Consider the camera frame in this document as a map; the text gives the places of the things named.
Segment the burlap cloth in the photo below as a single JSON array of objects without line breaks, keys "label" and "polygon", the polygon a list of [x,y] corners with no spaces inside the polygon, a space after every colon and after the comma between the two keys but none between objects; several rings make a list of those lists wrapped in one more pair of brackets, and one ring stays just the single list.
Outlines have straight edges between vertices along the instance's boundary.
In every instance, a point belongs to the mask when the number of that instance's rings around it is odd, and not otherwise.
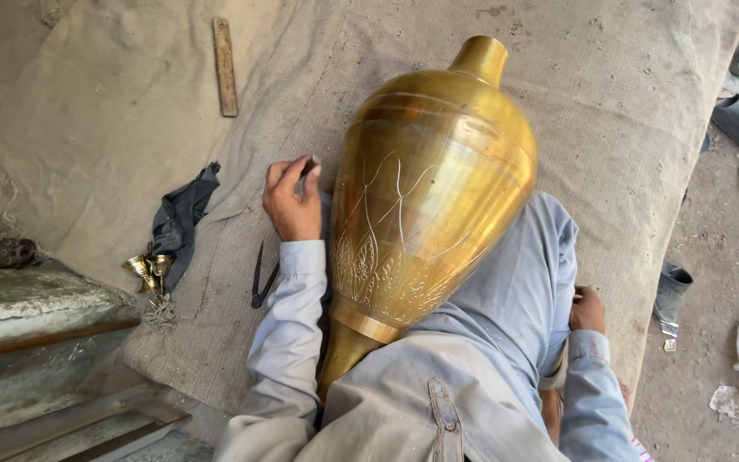
[{"label": "burlap cloth", "polygon": [[[210,20],[230,20],[240,116],[219,116]],[[121,289],[159,196],[222,165],[177,328],[141,327],[125,361],[235,412],[264,309],[250,308],[266,166],[316,153],[332,188],[344,128],[386,79],[446,68],[464,39],[501,40],[502,91],[538,139],[538,187],[580,225],[612,366],[634,390],[662,255],[739,38],[739,0],[79,2],[0,113],[0,220]]]}]

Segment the knee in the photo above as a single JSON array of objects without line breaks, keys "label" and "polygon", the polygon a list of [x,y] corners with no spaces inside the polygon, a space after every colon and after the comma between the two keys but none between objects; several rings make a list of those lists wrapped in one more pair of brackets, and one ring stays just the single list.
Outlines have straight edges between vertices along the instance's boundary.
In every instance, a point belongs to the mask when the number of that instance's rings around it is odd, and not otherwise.
[{"label": "knee", "polygon": [[562,252],[575,247],[578,226],[557,198],[547,192],[535,190],[529,196],[526,207],[541,215],[539,218],[542,222],[554,227]]}]

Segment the black rag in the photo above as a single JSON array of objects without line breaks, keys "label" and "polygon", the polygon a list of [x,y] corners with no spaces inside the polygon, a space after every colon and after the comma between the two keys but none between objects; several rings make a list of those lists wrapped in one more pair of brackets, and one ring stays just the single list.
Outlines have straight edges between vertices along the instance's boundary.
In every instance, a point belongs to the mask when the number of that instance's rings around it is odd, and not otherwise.
[{"label": "black rag", "polygon": [[189,184],[162,197],[162,206],[153,218],[153,254],[170,255],[172,268],[164,277],[164,289],[171,292],[184,275],[195,251],[195,226],[206,214],[204,207],[219,186],[218,162],[202,169]]}]

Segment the hand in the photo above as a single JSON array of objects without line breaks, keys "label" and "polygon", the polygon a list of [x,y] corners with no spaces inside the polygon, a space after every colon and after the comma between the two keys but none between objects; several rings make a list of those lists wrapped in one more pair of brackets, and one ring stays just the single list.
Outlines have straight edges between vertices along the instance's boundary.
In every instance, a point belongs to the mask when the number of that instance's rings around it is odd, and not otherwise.
[{"label": "hand", "polygon": [[304,155],[294,161],[274,163],[267,170],[261,203],[284,242],[321,239],[321,197],[318,194],[321,166],[316,165],[304,178],[303,198],[294,191],[309,158]]},{"label": "hand", "polygon": [[598,292],[591,287],[576,285],[572,311],[569,315],[571,330],[597,331],[602,334],[606,329],[604,314],[605,310],[598,297]]}]

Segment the light blue shirt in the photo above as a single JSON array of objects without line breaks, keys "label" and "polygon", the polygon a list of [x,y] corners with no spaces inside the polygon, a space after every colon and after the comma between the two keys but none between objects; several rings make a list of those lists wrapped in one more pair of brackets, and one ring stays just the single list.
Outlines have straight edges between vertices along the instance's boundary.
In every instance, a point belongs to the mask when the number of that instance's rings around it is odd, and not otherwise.
[{"label": "light blue shirt", "polygon": [[215,460],[638,460],[609,341],[569,335],[560,450],[504,354],[456,333],[408,331],[334,382],[322,428],[316,326],[327,289],[323,241],[281,244],[281,280],[255,333],[254,385]]}]

